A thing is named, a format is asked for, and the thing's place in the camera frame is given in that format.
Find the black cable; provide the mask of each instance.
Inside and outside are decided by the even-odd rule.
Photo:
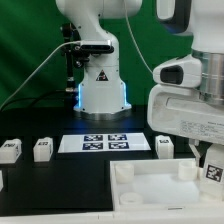
[[[1,112],[7,107],[9,106],[10,104],[13,104],[13,103],[16,103],[16,102],[19,102],[19,101],[25,101],[25,100],[35,100],[36,98],[32,98],[32,97],[27,97],[27,98],[19,98],[19,99],[15,99],[15,100],[11,100],[9,101],[8,103],[6,103],[2,109],[0,110]]]
[[[32,107],[34,104],[36,104],[38,101],[44,99],[45,97],[49,96],[49,95],[53,95],[53,94],[56,94],[56,93],[64,93],[65,91],[64,90],[54,90],[54,91],[51,91],[51,92],[48,92],[48,93],[45,93],[43,95],[41,95],[40,97],[26,97],[26,98],[19,98],[19,99],[15,99],[15,100],[11,100],[9,101],[8,103],[6,103],[0,110],[0,112],[2,112],[7,106],[13,104],[13,103],[16,103],[16,102],[19,102],[19,101],[26,101],[26,100],[34,100],[28,107]]]
[[[33,107],[36,103],[38,103],[40,100],[44,99],[47,96],[53,95],[53,94],[57,94],[57,93],[65,93],[65,90],[53,90],[47,93],[44,93],[43,95],[39,96],[38,98],[36,98],[29,106],[28,108]]]

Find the white box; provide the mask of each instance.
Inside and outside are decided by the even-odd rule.
[[[2,190],[3,188],[3,177],[2,177],[2,171],[0,170],[0,191]]]
[[[52,138],[39,139],[33,148],[34,162],[48,162],[53,153]]]
[[[0,164],[15,163],[22,153],[21,140],[7,140],[0,148]]]
[[[169,136],[156,137],[156,152],[159,159],[173,159],[174,145]]]

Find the green wall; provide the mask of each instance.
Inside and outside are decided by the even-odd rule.
[[[188,54],[192,41],[191,37],[167,33],[156,21],[154,4],[154,0],[143,0],[139,14],[130,18],[139,48],[152,69],[165,60]],[[59,28],[68,21],[58,11],[54,0],[0,1],[0,15],[1,104],[63,42]],[[125,19],[104,20],[101,24],[119,39],[121,78],[128,86],[128,101],[147,104],[154,82],[135,50]],[[77,82],[82,77],[82,71],[75,71]],[[17,98],[37,97],[65,85],[65,59],[58,53]]]

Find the black tabletop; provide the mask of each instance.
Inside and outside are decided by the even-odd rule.
[[[75,118],[63,108],[11,109],[0,113],[0,144],[22,141],[15,164],[0,165],[4,188],[0,216],[112,211],[110,161],[156,159],[154,133],[147,125],[145,106],[112,121]],[[63,135],[144,133],[151,151],[58,153]],[[33,147],[39,138],[52,137],[50,162],[35,163]],[[183,139],[172,137],[176,157],[192,156]]]

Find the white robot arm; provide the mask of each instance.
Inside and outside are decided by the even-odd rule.
[[[157,0],[158,19],[177,35],[193,35],[192,53],[154,69],[158,83],[149,96],[148,123],[156,131],[189,138],[196,158],[207,151],[200,190],[223,200],[224,1]]]
[[[99,19],[125,17],[123,0],[56,0],[56,3],[61,13],[75,25],[86,46],[106,41],[114,48],[111,54],[91,55],[85,64],[75,112],[89,119],[105,120],[130,111],[125,83],[119,76],[118,40],[99,23]],[[141,4],[142,0],[128,0],[128,16],[135,15]]]

